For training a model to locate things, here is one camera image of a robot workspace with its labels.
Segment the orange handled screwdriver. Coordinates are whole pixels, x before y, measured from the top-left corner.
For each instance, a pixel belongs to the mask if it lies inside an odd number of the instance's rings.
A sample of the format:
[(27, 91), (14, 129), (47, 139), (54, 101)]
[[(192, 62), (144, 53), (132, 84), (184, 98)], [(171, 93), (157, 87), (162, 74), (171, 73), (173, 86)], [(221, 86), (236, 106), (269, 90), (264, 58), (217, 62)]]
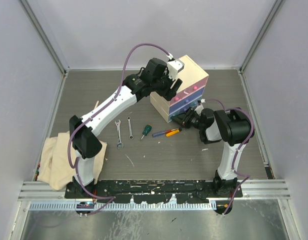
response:
[(166, 137), (174, 136), (174, 135), (180, 133), (182, 130), (183, 130), (183, 128), (178, 128), (178, 129), (172, 130), (171, 132), (166, 134)]

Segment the cream drawer cabinet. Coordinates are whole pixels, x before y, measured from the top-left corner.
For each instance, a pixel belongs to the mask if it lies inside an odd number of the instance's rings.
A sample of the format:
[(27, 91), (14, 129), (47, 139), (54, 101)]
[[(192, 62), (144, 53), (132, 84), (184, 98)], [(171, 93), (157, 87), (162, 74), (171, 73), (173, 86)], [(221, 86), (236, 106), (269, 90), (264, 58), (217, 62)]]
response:
[[(193, 83), (209, 77), (209, 74), (203, 70), (194, 60), (189, 56), (185, 55), (179, 58), (184, 63), (184, 69), (178, 73), (177, 79), (182, 80), (182, 85), (179, 87), (177, 94), (183, 92), (187, 87), (191, 86)], [(165, 98), (159, 96), (156, 92), (150, 94), (150, 103), (152, 106), (160, 113), (163, 119), (168, 122), (168, 117), (170, 115), (178, 115), (179, 110), (169, 113), (170, 100), (165, 100)]]

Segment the wide purple drawer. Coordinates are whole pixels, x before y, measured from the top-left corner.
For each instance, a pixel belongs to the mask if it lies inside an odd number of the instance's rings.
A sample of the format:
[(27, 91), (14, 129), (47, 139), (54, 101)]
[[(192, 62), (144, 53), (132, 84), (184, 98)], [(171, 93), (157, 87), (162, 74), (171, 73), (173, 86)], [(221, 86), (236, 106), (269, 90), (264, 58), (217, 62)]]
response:
[(202, 97), (203, 92), (204, 92), (204, 87), (200, 88), (199, 90), (195, 91), (192, 94), (186, 95), (180, 101), (178, 101), (177, 103), (175, 103), (169, 108), (169, 113), (171, 114), (180, 108), (184, 108), (186, 105), (192, 103), (197, 98)]

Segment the large pink drawer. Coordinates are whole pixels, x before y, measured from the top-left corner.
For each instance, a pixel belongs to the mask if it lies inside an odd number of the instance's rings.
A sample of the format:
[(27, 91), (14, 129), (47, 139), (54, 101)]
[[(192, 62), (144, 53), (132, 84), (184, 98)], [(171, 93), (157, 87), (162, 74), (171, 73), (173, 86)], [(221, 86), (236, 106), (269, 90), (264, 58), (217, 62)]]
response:
[(185, 95), (190, 95), (190, 94), (200, 90), (201, 88), (205, 88), (207, 81), (208, 81), (208, 77), (205, 77), (205, 78), (193, 83), (191, 86), (187, 87), (183, 91), (183, 93)]

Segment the red blue handled screwdriver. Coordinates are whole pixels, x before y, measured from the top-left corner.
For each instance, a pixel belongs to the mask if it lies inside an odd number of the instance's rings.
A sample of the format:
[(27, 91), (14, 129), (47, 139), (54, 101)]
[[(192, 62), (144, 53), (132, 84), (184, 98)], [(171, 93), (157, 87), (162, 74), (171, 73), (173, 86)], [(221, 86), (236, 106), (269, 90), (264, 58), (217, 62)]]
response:
[(159, 131), (159, 132), (153, 133), (153, 134), (152, 134), (152, 137), (154, 137), (154, 138), (155, 138), (155, 137), (159, 137), (159, 136), (168, 134), (168, 133), (170, 133), (170, 132), (172, 132), (172, 131), (175, 131), (175, 130), (177, 130), (177, 129), (175, 128), (175, 129), (169, 129), (169, 130)]

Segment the green handled screwdriver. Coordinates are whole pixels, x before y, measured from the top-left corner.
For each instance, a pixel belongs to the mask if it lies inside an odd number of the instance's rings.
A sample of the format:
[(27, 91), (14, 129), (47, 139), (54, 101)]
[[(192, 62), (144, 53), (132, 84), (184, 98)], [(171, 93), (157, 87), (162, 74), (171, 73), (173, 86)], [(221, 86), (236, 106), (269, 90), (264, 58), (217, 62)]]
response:
[(142, 140), (145, 136), (148, 135), (148, 133), (152, 130), (152, 126), (147, 124), (145, 127), (144, 127), (144, 130), (142, 132), (142, 137), (140, 140)]

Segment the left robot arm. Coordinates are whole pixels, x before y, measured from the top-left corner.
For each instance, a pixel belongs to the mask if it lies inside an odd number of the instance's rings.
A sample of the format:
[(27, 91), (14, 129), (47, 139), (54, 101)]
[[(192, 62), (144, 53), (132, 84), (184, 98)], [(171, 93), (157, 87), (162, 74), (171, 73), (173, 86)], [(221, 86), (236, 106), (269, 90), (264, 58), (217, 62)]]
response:
[(181, 60), (164, 62), (152, 58), (138, 74), (127, 76), (122, 85), (95, 110), (81, 118), (71, 117), (70, 145), (76, 151), (74, 169), (78, 195), (89, 198), (94, 192), (91, 183), (94, 181), (94, 158), (102, 149), (102, 144), (98, 140), (101, 131), (121, 112), (152, 92), (158, 93), (168, 101), (174, 98), (182, 84), (177, 75), (183, 69), (184, 63)]

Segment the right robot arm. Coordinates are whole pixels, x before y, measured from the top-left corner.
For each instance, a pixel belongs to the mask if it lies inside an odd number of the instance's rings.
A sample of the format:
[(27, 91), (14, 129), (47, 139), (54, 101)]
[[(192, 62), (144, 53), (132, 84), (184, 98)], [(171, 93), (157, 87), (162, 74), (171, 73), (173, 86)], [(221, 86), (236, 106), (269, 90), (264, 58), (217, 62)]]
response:
[(254, 124), (249, 114), (240, 108), (204, 108), (201, 113), (190, 108), (172, 116), (171, 120), (185, 129), (198, 129), (200, 140), (204, 144), (224, 143), (221, 162), (211, 188), (219, 197), (229, 196), (236, 189), (242, 151), (254, 136)]

